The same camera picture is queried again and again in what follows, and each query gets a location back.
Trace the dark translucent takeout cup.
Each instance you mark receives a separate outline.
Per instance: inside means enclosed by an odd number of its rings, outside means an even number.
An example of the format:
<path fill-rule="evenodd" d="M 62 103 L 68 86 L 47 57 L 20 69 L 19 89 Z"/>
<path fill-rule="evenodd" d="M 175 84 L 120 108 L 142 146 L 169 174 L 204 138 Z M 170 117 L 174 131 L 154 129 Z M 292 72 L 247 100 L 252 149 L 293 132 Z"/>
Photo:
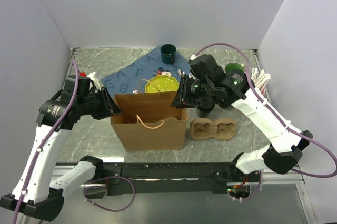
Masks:
<path fill-rule="evenodd" d="M 207 118 L 211 111 L 212 111 L 212 109 L 205 110 L 205 109 L 202 109 L 200 107 L 198 107 L 196 109 L 196 113 L 200 118 Z"/>

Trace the black cup lid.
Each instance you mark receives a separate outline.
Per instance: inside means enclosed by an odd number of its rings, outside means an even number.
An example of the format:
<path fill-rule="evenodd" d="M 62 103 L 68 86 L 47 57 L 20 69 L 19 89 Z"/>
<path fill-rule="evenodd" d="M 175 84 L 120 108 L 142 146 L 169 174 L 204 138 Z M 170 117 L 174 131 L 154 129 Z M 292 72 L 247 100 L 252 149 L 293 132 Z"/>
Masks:
<path fill-rule="evenodd" d="M 215 103 L 213 101 L 208 101 L 207 103 L 201 103 L 197 107 L 197 111 L 203 113 L 210 113 L 215 107 Z"/>

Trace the brown pulp cup carrier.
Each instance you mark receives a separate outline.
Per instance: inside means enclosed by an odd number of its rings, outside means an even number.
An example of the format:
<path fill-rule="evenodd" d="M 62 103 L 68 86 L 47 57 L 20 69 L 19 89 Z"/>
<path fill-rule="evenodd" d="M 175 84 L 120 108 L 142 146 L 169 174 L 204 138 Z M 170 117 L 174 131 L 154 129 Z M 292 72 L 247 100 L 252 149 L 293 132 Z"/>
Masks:
<path fill-rule="evenodd" d="M 210 120 L 208 118 L 197 118 L 190 123 L 190 137 L 194 140 L 230 140 L 235 137 L 237 123 L 232 118 L 220 118 Z"/>

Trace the brown paper bag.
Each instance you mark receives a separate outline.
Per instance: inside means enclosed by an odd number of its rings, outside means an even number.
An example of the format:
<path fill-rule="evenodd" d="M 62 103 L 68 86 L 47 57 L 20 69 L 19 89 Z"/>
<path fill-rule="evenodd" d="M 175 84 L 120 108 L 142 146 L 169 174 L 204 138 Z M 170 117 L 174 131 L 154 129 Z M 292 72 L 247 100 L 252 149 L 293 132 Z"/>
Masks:
<path fill-rule="evenodd" d="M 175 91 L 114 95 L 122 113 L 111 116 L 111 126 L 127 152 L 183 149 L 189 117 L 186 109 L 171 106 L 175 96 Z"/>

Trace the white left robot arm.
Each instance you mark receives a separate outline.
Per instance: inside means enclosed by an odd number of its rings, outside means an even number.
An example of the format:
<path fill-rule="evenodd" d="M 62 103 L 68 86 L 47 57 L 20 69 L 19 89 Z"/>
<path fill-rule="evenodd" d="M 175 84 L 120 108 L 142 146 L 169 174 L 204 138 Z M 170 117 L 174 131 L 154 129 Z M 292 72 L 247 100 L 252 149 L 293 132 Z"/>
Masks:
<path fill-rule="evenodd" d="M 101 120 L 119 113 L 121 109 L 100 85 L 95 72 L 68 76 L 64 88 L 40 107 L 28 162 L 14 190 L 1 196 L 1 207 L 53 221 L 65 199 L 81 184 L 89 180 L 98 183 L 104 178 L 103 161 L 85 156 L 73 169 L 52 180 L 57 159 L 74 124 L 86 115 Z"/>

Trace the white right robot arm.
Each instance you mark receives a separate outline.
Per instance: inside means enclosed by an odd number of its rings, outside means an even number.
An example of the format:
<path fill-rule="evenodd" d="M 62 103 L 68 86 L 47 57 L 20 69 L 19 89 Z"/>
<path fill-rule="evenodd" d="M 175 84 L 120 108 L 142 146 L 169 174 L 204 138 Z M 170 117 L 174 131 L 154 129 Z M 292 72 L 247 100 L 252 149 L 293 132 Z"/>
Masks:
<path fill-rule="evenodd" d="M 239 154 L 233 160 L 231 177 L 242 181 L 248 174 L 270 169 L 286 174 L 296 166 L 302 151 L 312 138 L 309 131 L 300 131 L 278 112 L 271 112 L 270 103 L 260 90 L 249 85 L 250 79 L 241 69 L 227 72 L 219 66 L 212 55 L 192 56 L 190 72 L 181 76 L 177 94 L 171 105 L 176 108 L 196 108 L 197 115 L 205 118 L 215 105 L 230 106 L 243 113 L 267 137 L 269 144 L 259 150 Z"/>

